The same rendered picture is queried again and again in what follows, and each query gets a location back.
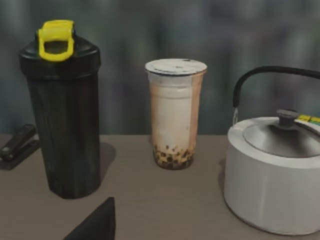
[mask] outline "blurred background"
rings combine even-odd
[[[283,65],[320,71],[319,0],[1,0],[0,133],[34,123],[18,52],[43,22],[75,21],[98,45],[100,132],[150,134],[146,62],[188,58],[208,65],[199,134],[226,134],[232,92],[246,71]],[[320,81],[283,74],[252,77],[242,88],[239,118],[294,108],[320,116]]]

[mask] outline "yellow flip cap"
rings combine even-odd
[[[41,58],[51,62],[62,62],[74,53],[75,41],[73,37],[74,22],[71,20],[52,20],[43,24],[38,30],[39,55]],[[45,43],[52,41],[67,42],[67,49],[61,53],[48,53]]]

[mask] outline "tabletop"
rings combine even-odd
[[[149,136],[100,139],[103,180],[87,197],[52,193],[40,150],[14,170],[0,171],[0,240],[63,239],[108,197],[115,198],[116,240],[320,239],[320,233],[266,233],[230,212],[222,193],[225,136],[198,136],[194,162],[184,170],[158,167]]]

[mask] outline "bubble tea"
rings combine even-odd
[[[165,169],[185,169],[194,158],[207,66],[190,59],[159,59],[148,62],[145,69],[150,83],[155,162]]]

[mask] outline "black bottle lid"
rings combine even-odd
[[[99,48],[77,36],[70,20],[45,22],[19,52],[19,61],[23,74],[34,79],[81,77],[101,66]]]

